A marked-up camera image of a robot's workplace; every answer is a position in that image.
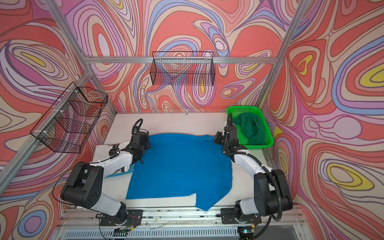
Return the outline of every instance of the green basket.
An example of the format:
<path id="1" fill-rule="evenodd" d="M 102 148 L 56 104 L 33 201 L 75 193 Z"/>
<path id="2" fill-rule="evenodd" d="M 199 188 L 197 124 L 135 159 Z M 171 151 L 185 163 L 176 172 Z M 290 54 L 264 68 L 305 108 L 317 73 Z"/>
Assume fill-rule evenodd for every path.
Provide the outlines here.
<path id="1" fill-rule="evenodd" d="M 260 109 L 254 106 L 232 106 L 227 108 L 227 114 L 229 113 L 232 113 L 232 118 L 237 117 L 240 113 L 254 113 L 263 122 L 265 145 L 247 145 L 248 139 L 243 135 L 241 126 L 235 124 L 237 128 L 237 138 L 239 139 L 239 143 L 241 145 L 244 145 L 248 149 L 262 149 L 265 147 L 271 147 L 273 145 L 273 137 L 271 131 L 269 131 L 268 125 L 266 124 L 265 118 Z"/>

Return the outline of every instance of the wire mesh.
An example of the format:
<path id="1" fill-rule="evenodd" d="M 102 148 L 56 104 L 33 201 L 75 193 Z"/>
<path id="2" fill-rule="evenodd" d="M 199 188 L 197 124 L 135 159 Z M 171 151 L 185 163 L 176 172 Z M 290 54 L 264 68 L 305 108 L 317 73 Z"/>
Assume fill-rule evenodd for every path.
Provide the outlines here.
<path id="1" fill-rule="evenodd" d="M 213 53 L 210 51 L 161 51 L 152 55 L 150 75 L 153 85 L 213 86 L 215 82 Z"/>
<path id="2" fill-rule="evenodd" d="M 76 87 L 37 138 L 54 152 L 81 153 L 107 101 L 103 92 Z"/>

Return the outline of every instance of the robotic arm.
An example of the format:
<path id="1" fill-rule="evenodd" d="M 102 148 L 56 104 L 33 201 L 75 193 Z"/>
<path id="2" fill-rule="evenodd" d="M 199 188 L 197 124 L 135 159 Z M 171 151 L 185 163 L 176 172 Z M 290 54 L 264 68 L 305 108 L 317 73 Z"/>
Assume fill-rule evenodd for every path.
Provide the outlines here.
<path id="1" fill-rule="evenodd" d="M 119 225 L 127 219 L 126 205 L 101 192 L 103 179 L 116 170 L 125 168 L 141 161 L 145 150 L 150 149 L 149 132 L 140 131 L 143 119 L 139 119 L 132 128 L 129 144 L 120 149 L 120 145 L 113 145 L 109 151 L 109 158 L 98 162 L 80 162 L 74 166 L 63 190 L 61 199 L 72 204 L 104 213 L 114 219 Z"/>
<path id="2" fill-rule="evenodd" d="M 236 202 L 236 219 L 245 220 L 247 215 L 255 214 L 270 215 L 275 221 L 279 221 L 283 211 L 292 209 L 291 194 L 284 172 L 264 166 L 246 147 L 239 144 L 231 113 L 228 115 L 224 134 L 217 132 L 214 142 L 222 145 L 222 152 L 242 166 L 254 181 L 254 197 Z"/>

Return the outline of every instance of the black mounting plate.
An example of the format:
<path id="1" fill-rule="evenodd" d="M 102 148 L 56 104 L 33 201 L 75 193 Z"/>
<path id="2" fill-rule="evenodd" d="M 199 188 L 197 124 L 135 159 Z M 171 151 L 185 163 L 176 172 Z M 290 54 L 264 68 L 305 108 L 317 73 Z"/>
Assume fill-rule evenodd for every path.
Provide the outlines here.
<path id="1" fill-rule="evenodd" d="M 137 220 L 139 221 L 139 223 L 137 224 L 137 226 L 140 225 L 141 223 L 141 219 L 143 217 L 143 210 L 138 210 L 138 209 L 127 209 L 127 216 L 134 216 L 137 218 Z M 136 219 L 134 217 L 128 217 L 127 218 L 127 221 L 122 225 L 122 226 L 136 226 Z M 113 221 L 111 221 L 111 217 L 109 216 L 106 216 L 106 217 L 103 217 L 101 220 L 100 220 L 100 226 L 116 226 Z"/>
<path id="2" fill-rule="evenodd" d="M 249 218 L 247 219 L 246 222 L 241 221 L 241 220 L 236 220 L 236 215 L 235 215 L 235 209 L 220 209 L 221 213 L 221 222 L 223 224 L 254 224 L 258 225 L 261 223 L 261 218 L 255 216 L 254 214 L 249 215 Z"/>

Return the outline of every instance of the patterned wall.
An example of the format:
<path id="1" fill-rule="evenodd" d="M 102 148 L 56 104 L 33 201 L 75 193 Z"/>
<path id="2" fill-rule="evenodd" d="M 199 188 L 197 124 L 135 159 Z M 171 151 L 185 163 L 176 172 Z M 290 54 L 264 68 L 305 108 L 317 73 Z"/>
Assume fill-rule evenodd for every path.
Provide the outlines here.
<path id="1" fill-rule="evenodd" d="M 384 239 L 384 1 L 314 0 L 264 112 L 313 239 Z"/>
<path id="2" fill-rule="evenodd" d="M 276 56 L 296 1 L 84 0 L 61 10 L 86 55 L 151 56 L 213 50 Z M 152 86 L 149 64 L 96 64 L 117 111 L 219 111 L 257 100 L 270 65 L 216 65 L 214 86 Z"/>
<path id="3" fill-rule="evenodd" d="M 0 1 L 0 168 L 29 137 L 38 119 L 83 73 L 39 0 Z M 63 206 L 50 195 L 58 177 L 77 161 L 90 161 L 111 124 L 106 110 L 81 154 L 39 146 L 0 196 L 0 239 L 45 240 Z M 60 192 L 61 180 L 55 191 Z"/>

